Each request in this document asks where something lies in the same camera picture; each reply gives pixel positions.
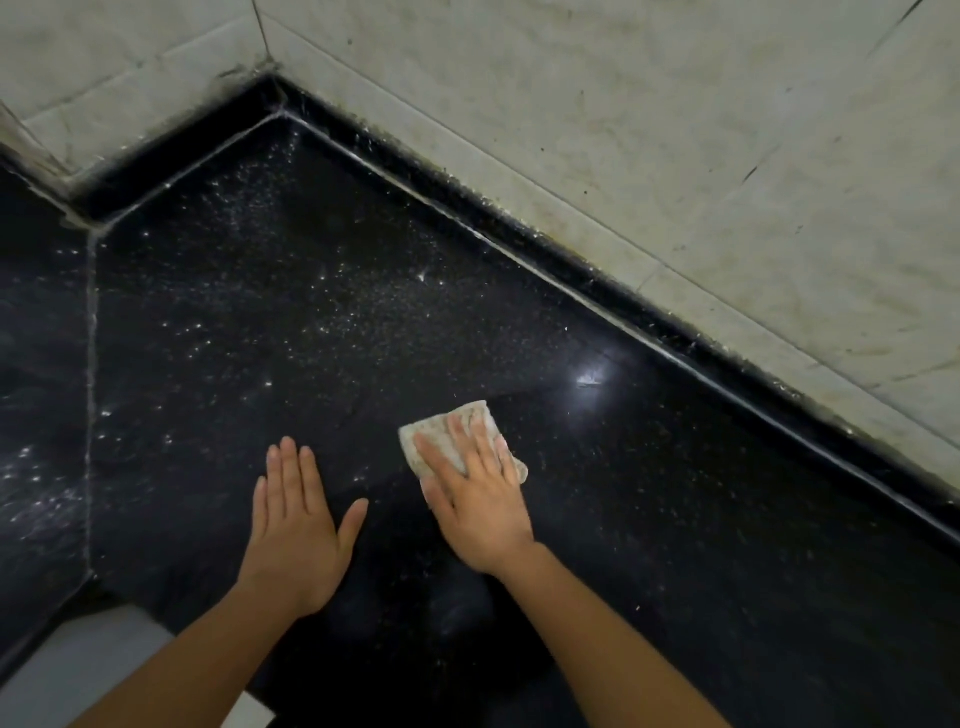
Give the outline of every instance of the hand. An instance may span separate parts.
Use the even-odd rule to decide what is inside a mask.
[[[467,477],[418,433],[414,445],[438,476],[420,482],[423,497],[457,556],[472,569],[498,577],[516,553],[535,543],[514,458],[503,435],[493,452],[481,417],[472,418],[472,437],[457,415],[450,415],[446,426],[467,465]]]
[[[267,451],[267,476],[253,491],[253,529],[237,588],[260,591],[289,607],[293,619],[319,612],[347,573],[370,502],[357,500],[340,524],[326,506],[310,448],[284,437]]]

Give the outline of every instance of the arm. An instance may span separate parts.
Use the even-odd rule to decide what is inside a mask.
[[[313,452],[272,446],[236,586],[71,728],[219,728],[287,629],[333,596],[367,507],[355,502],[337,533]]]
[[[501,436],[494,452],[482,420],[468,435],[447,423],[467,465],[461,475],[433,445],[417,448],[437,474],[423,494],[450,546],[498,579],[537,629],[593,728],[709,726],[727,722],[636,630],[543,545]]]

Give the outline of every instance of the finger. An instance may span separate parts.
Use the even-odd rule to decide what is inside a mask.
[[[503,465],[504,480],[506,480],[515,488],[519,488],[520,475],[516,471],[514,457],[511,455],[510,448],[507,447],[507,441],[504,439],[503,435],[497,435],[496,451],[500,455],[500,463]]]
[[[423,462],[430,466],[430,470],[437,474],[444,485],[456,497],[457,493],[467,483],[457,470],[456,466],[446,459],[440,449],[431,443],[425,435],[418,432],[414,435],[414,447],[423,458]]]
[[[267,532],[267,478],[263,475],[256,479],[253,489],[253,525],[250,529],[250,543],[255,544]]]
[[[333,524],[330,509],[326,505],[324,482],[320,479],[317,458],[310,448],[300,448],[300,475],[303,477],[303,502],[311,516],[326,517]]]
[[[275,526],[286,516],[283,504],[283,464],[280,448],[270,445],[267,450],[267,525]]]
[[[283,499],[287,517],[300,516],[306,511],[303,503],[303,480],[300,477],[300,458],[297,443],[292,437],[280,440],[280,458],[283,461]]]
[[[430,506],[434,518],[440,525],[440,530],[446,536],[457,522],[457,512],[453,509],[453,504],[446,497],[444,489],[440,487],[440,482],[435,477],[426,477],[421,480],[420,489],[423,491],[423,499]]]
[[[343,522],[340,523],[337,541],[340,543],[341,557],[346,559],[348,564],[353,556],[353,545],[357,542],[357,536],[360,535],[360,529],[363,527],[363,521],[367,519],[369,509],[370,502],[366,498],[360,498],[349,507]]]
[[[483,472],[483,461],[480,459],[480,453],[477,451],[476,443],[473,438],[467,435],[464,430],[464,424],[460,420],[460,415],[451,414],[446,418],[446,427],[453,437],[453,444],[457,446],[457,451],[464,459],[464,465],[467,466],[467,475],[474,476]]]
[[[476,442],[477,451],[480,453],[480,461],[483,463],[484,470],[490,475],[500,475],[500,463],[493,454],[493,448],[490,447],[490,439],[487,437],[487,423],[483,415],[475,412],[470,418],[470,429],[473,430],[473,440]]]

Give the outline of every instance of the ceramic tile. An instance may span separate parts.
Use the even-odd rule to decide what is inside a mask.
[[[388,134],[415,156],[441,165],[458,183],[563,248],[636,289],[658,263],[608,228],[462,137],[385,92],[357,72],[269,17],[264,33],[283,73],[339,109]]]
[[[861,432],[881,451],[905,459],[960,494],[960,449],[948,438],[933,434],[876,398],[893,400],[889,392],[868,394],[669,269],[658,271],[640,288],[640,295],[712,339],[722,354],[741,357],[776,381],[803,393],[819,415],[828,419],[834,416],[839,425]],[[914,386],[924,387],[928,383],[918,377]],[[938,388],[940,401],[945,401],[942,393],[947,390]],[[932,391],[924,393],[929,398],[933,396]],[[916,402],[921,397],[907,391],[903,400]]]
[[[257,1],[656,256],[815,117],[908,5]]]
[[[880,400],[903,411],[923,412],[924,420],[936,424],[938,431],[960,446],[960,418],[956,416],[954,392],[960,391],[960,369],[951,360],[942,368],[917,372],[870,388]],[[960,473],[960,466],[955,471]]]
[[[75,178],[170,131],[249,80],[266,60],[259,25],[244,15],[150,58],[25,122]]]
[[[249,0],[2,0],[0,98],[29,118],[251,13]]]
[[[957,22],[953,4],[920,6],[843,107],[761,166],[670,257],[717,298],[951,438],[960,389],[942,389],[938,403],[896,384],[924,372],[947,384],[960,372]]]

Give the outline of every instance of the white cloth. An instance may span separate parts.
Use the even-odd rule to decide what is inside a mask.
[[[480,413],[483,417],[484,424],[487,426],[487,437],[490,440],[490,447],[496,452],[496,447],[493,442],[496,440],[497,435],[500,434],[500,430],[497,429],[496,422],[493,421],[493,415],[490,413],[490,408],[487,406],[485,400],[474,401],[462,407],[457,407],[457,409],[453,410],[450,414],[459,415],[460,421],[464,424],[464,429],[469,432],[470,418],[473,417],[474,413]],[[420,420],[418,423],[413,423],[412,425],[405,425],[401,427],[398,432],[400,436],[400,446],[403,448],[403,454],[407,458],[407,464],[418,478],[424,478],[434,474],[433,471],[430,470],[430,466],[423,462],[423,458],[420,457],[417,448],[414,447],[414,435],[418,432],[423,433],[430,442],[436,445],[440,452],[453,463],[458,471],[464,475],[467,474],[467,467],[464,465],[464,460],[460,457],[460,452],[457,451],[457,446],[453,442],[453,436],[446,428],[447,417],[449,417],[449,415],[436,415],[426,420]],[[516,474],[520,478],[520,483],[523,483],[527,479],[530,471],[527,466],[516,458],[514,458],[514,464],[516,465]]]

